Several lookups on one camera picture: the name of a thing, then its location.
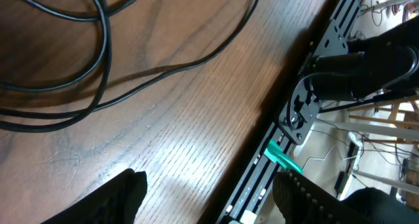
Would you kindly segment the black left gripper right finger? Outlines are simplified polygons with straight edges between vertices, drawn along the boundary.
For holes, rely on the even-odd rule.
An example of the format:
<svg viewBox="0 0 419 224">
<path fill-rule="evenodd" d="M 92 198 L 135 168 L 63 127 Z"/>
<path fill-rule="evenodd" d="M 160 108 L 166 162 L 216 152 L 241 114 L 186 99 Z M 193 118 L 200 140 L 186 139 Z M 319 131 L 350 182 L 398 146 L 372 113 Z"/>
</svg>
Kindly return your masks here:
<svg viewBox="0 0 419 224">
<path fill-rule="evenodd" d="M 276 172 L 272 195 L 286 223 L 369 223 L 367 218 L 295 170 Z"/>
</svg>

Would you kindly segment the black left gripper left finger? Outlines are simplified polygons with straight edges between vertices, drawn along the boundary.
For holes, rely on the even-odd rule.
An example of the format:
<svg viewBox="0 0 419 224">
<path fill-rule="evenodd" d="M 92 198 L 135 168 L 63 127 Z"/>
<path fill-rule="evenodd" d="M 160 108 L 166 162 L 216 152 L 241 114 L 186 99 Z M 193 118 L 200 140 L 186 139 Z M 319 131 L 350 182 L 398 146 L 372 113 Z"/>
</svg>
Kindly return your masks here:
<svg viewBox="0 0 419 224">
<path fill-rule="evenodd" d="M 129 168 L 43 224 L 133 224 L 147 194 L 147 174 Z"/>
</svg>

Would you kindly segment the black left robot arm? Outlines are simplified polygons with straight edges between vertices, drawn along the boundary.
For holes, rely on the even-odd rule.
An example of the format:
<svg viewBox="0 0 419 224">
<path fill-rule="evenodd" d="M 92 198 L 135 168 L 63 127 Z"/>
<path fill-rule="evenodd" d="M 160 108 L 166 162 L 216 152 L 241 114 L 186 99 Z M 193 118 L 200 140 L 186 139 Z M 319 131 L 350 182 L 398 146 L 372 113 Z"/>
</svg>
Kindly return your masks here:
<svg viewBox="0 0 419 224">
<path fill-rule="evenodd" d="M 147 174 L 127 169 L 47 223 L 133 223 L 145 195 Z M 274 202 L 286 223 L 412 223 L 418 212 L 375 188 L 339 201 L 294 170 L 277 172 Z"/>
</svg>

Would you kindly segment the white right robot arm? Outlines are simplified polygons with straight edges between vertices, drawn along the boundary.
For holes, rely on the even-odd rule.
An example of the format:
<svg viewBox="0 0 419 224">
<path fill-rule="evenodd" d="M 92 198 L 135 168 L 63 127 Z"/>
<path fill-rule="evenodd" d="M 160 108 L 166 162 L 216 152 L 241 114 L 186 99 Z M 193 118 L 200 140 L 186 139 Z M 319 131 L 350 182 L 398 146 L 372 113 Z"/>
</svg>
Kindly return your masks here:
<svg viewBox="0 0 419 224">
<path fill-rule="evenodd" d="M 353 41 L 349 53 L 320 57 L 310 78 L 321 100 L 356 101 L 386 89 L 418 87 L 418 17 L 376 37 Z"/>
</svg>

